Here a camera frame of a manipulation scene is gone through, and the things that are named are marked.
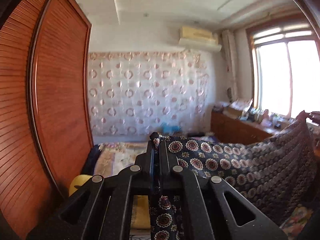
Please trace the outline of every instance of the white wall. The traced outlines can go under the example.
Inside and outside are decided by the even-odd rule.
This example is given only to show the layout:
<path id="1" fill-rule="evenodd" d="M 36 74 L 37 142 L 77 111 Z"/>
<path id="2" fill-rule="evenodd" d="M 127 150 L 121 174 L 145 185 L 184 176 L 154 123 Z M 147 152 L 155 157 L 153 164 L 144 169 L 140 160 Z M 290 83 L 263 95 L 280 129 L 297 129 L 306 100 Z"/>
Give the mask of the white wall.
<path id="1" fill-rule="evenodd" d="M 151 22 L 126 23 L 121 25 L 93 25 L 90 36 L 90 52 L 127 52 L 127 51 L 179 51 L 179 28 L 181 24 Z M 204 131 L 210 130 L 212 105 L 216 101 L 228 101 L 226 87 L 226 64 L 221 53 L 201 51 L 201 60 L 206 62 L 207 73 L 210 76 L 206 98 L 205 111 L 206 126 Z M 142 137 L 95 137 L 95 144 L 106 141 L 145 141 Z"/>
<path id="2" fill-rule="evenodd" d="M 251 54 L 245 29 L 234 32 L 238 56 L 237 85 L 240 98 L 252 98 Z"/>

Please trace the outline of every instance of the black metal bracket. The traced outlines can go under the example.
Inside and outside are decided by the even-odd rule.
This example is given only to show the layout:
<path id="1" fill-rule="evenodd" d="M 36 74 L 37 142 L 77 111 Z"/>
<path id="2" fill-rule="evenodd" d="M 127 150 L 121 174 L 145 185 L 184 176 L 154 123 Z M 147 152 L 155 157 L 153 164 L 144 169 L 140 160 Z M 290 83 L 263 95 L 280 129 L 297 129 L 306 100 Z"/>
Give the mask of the black metal bracket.
<path id="1" fill-rule="evenodd" d="M 161 141 L 155 152 L 150 141 L 135 165 L 109 178 L 93 176 L 27 240 L 129 239 L 133 196 L 151 197 L 156 175 L 163 194 L 181 197 L 186 240 L 287 240 L 276 224 L 226 181 L 218 176 L 197 177 L 178 166 L 177 157 L 166 149 Z"/>

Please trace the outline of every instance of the blue object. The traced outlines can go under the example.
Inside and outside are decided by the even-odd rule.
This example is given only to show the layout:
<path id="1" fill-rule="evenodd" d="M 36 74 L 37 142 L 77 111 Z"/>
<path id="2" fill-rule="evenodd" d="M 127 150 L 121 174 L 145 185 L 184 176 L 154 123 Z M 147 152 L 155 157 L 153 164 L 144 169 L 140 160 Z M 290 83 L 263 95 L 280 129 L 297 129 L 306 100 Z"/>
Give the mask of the blue object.
<path id="1" fill-rule="evenodd" d="M 167 123 L 161 124 L 162 134 L 173 135 L 175 132 L 180 132 L 181 128 L 178 125 L 168 125 Z"/>

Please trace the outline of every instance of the patterned fabric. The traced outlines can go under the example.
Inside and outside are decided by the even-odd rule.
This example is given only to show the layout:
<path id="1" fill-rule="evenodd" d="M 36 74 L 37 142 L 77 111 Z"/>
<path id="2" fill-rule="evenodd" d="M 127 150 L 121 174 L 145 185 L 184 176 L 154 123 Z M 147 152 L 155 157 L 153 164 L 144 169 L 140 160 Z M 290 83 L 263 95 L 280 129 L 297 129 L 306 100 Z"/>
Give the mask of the patterned fabric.
<path id="1" fill-rule="evenodd" d="M 295 208 L 291 216 L 280 227 L 288 236 L 288 240 L 297 238 L 312 214 L 313 210 L 310 208 L 301 205 Z"/>
<path id="2" fill-rule="evenodd" d="M 277 225 L 290 216 L 316 174 L 308 128 L 305 119 L 299 117 L 279 134 L 248 146 L 159 133 L 152 133 L 150 138 L 155 147 L 165 140 L 167 150 L 177 155 L 179 165 L 191 169 L 197 176 L 218 175 L 225 179 Z M 167 209 L 150 201 L 151 226 L 154 226 L 151 236 L 156 240 L 183 238 L 183 229 L 179 228 L 181 215 L 176 215 L 176 220 L 172 215 L 172 205 L 178 205 L 173 198 L 165 196 Z M 152 216 L 158 212 L 170 214 L 166 221 L 172 219 L 165 230 L 153 225 Z M 169 230 L 171 224 L 178 226 L 180 233 L 176 238 Z"/>
<path id="3" fill-rule="evenodd" d="M 101 155 L 96 163 L 94 175 L 110 177 L 133 165 L 137 155 L 145 153 L 148 142 L 142 143 L 101 143 Z"/>
<path id="4" fill-rule="evenodd" d="M 90 53 L 87 74 L 93 135 L 149 135 L 164 123 L 183 132 L 206 126 L 211 78 L 198 53 Z"/>

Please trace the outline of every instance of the window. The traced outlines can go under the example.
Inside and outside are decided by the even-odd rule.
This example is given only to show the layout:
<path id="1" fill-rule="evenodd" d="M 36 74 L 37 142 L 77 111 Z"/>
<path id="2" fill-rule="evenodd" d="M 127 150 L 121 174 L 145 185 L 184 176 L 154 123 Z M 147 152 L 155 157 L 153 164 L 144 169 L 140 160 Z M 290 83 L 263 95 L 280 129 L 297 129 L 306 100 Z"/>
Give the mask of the window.
<path id="1" fill-rule="evenodd" d="M 320 110 L 317 39 L 304 22 L 251 34 L 255 107 L 292 118 Z"/>

